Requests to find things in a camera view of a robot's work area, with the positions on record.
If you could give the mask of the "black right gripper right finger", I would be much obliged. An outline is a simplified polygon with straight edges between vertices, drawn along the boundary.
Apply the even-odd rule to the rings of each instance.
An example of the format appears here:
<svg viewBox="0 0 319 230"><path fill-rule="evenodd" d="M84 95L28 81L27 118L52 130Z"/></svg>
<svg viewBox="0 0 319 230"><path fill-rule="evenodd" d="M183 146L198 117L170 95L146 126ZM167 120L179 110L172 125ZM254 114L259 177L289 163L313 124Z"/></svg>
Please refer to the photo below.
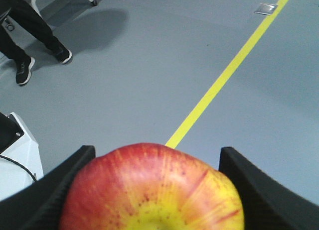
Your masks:
<svg viewBox="0 0 319 230"><path fill-rule="evenodd" d="M317 230L319 207L287 189L236 149L221 149L219 171L235 185L247 230Z"/></svg>

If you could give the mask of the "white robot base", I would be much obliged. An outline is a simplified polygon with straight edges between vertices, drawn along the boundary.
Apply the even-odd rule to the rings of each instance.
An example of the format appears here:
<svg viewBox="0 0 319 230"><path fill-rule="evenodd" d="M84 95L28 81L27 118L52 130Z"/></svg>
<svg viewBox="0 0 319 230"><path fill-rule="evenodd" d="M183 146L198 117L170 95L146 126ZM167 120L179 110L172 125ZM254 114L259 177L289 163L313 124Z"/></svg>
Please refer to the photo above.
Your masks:
<svg viewBox="0 0 319 230"><path fill-rule="evenodd" d="M0 199L44 176L38 143L16 113L0 115Z"/></svg>

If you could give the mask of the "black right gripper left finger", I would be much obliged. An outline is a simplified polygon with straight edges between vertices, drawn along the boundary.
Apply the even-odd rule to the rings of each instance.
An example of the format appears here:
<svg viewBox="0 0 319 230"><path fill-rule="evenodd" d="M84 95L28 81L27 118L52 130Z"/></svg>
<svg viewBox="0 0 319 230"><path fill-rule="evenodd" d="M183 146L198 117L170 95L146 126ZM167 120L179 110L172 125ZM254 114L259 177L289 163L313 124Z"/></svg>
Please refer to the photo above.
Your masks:
<svg viewBox="0 0 319 230"><path fill-rule="evenodd" d="M95 147L79 150L37 182L0 202L2 230L56 230L76 174L95 158Z"/></svg>

